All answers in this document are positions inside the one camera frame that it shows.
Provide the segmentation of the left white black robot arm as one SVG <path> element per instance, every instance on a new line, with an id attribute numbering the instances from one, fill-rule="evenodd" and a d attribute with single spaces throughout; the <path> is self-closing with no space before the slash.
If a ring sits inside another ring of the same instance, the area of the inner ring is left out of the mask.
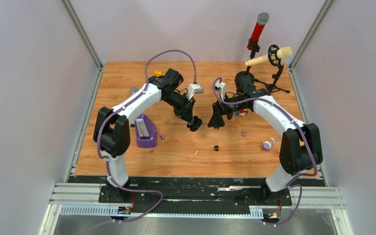
<path id="1" fill-rule="evenodd" d="M 188 86 L 187 92 L 177 91 L 183 82 L 182 75 L 169 69 L 164 75 L 148 78 L 139 91 L 113 108 L 102 107 L 97 113 L 93 140 L 97 152 L 107 167 L 107 182 L 113 186 L 111 195 L 118 202 L 130 197 L 130 188 L 125 186 L 129 176 L 126 171 L 125 152 L 130 143 L 130 124 L 152 105 L 164 101 L 174 109 L 177 118 L 185 121 L 190 131 L 195 132 L 202 120 L 193 115 L 194 95 L 203 93 L 197 83 Z"/>

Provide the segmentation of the black earbud charging case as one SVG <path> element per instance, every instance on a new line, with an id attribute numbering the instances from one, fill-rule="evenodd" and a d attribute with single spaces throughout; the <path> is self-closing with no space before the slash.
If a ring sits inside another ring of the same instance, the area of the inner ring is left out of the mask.
<path id="1" fill-rule="evenodd" d="M 196 132 L 202 125 L 202 120 L 198 116 L 194 116 L 192 122 L 187 124 L 187 127 L 191 132 Z"/>

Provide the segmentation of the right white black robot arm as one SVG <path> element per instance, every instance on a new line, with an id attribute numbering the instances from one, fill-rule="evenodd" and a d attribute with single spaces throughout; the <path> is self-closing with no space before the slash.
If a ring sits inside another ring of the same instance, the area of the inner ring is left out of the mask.
<path id="1" fill-rule="evenodd" d="M 239 72 L 235 77 L 236 93 L 226 95 L 226 84 L 216 78 L 211 89 L 217 98 L 213 103 L 213 115 L 208 127 L 220 128 L 225 119 L 231 119 L 236 111 L 248 109 L 262 117 L 280 135 L 280 165 L 266 177 L 260 198 L 266 204 L 273 204 L 280 197 L 279 191 L 291 187 L 300 176 L 316 176 L 317 166 L 323 161 L 319 127 L 304 123 L 292 116 L 265 89 L 257 89 L 251 73 Z"/>

